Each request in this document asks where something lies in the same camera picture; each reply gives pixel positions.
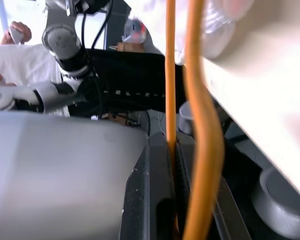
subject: person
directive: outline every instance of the person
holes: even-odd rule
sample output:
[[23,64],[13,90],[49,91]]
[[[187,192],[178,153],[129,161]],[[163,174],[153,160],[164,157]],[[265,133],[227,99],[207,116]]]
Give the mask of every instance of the person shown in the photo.
[[21,44],[16,45],[7,30],[0,41],[0,82],[6,85],[29,85],[50,81],[61,83],[58,64],[43,44],[24,45],[32,38],[29,27],[13,21],[11,28],[23,33]]

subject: orange cable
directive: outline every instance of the orange cable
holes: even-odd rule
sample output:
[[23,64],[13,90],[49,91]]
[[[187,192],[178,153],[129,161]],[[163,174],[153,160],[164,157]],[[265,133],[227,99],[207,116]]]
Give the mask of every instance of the orange cable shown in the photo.
[[200,61],[201,21],[205,0],[189,0],[185,44],[185,88],[195,129],[195,163],[183,240],[207,238],[215,208],[224,161],[221,125],[208,90]]
[[176,149],[176,80],[175,80],[175,28],[176,0],[166,1],[166,53],[165,53],[165,113],[166,141],[170,152],[173,176]]

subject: robotic arm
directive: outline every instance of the robotic arm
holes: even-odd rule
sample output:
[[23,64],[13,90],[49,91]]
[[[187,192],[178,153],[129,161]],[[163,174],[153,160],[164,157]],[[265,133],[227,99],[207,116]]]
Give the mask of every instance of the robotic arm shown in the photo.
[[[52,4],[53,2],[47,1],[47,6],[62,7],[62,1],[55,1],[55,5]],[[0,111],[27,110],[48,113],[85,98],[84,91],[79,91],[80,85],[97,75],[93,67],[89,65],[89,55],[80,43],[74,28],[75,21],[71,18],[82,13],[83,9],[85,11],[90,9],[89,12],[91,12],[91,8],[96,9],[96,6],[91,3],[89,5],[86,1],[74,2],[73,0],[65,1],[64,6],[70,16],[68,18],[70,21],[67,25],[62,22],[62,18],[57,24],[49,24],[47,21],[47,27],[42,36],[44,46],[59,64],[63,83],[41,82],[30,86],[0,86]]]

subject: white shirt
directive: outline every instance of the white shirt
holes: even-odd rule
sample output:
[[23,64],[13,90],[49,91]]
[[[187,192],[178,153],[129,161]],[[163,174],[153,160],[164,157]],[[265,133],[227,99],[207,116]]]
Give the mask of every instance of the white shirt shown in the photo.
[[55,58],[42,45],[1,45],[0,74],[18,86],[38,82],[61,83]]

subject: black cable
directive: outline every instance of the black cable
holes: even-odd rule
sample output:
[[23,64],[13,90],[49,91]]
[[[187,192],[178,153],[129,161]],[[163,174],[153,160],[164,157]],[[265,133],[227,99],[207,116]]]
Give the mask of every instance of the black cable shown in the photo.
[[94,41],[93,41],[93,44],[92,44],[91,49],[95,49],[95,46],[96,46],[96,44],[97,44],[97,41],[99,40],[99,38],[100,38],[100,36],[101,36],[103,30],[105,29],[105,27],[106,27],[106,25],[107,25],[107,23],[108,23],[108,21],[109,21],[109,18],[110,18],[111,12],[112,12],[112,8],[113,8],[113,6],[114,6],[114,1],[115,1],[115,0],[110,0],[109,11],[108,11],[108,13],[107,13],[107,15],[106,15],[106,17],[105,17],[105,20],[104,20],[104,22],[103,22],[103,24],[102,24],[102,26],[101,26],[101,28],[100,28],[98,34],[96,35],[96,37],[95,37],[95,39],[94,39]]
[[150,115],[148,113],[148,111],[145,111],[146,117],[148,118],[148,137],[150,137],[150,133],[151,133],[151,119],[150,119]]
[[86,26],[86,19],[87,19],[87,14],[83,15],[83,19],[82,19],[82,24],[81,24],[81,44],[83,46],[84,49],[86,49],[85,46],[85,26]]

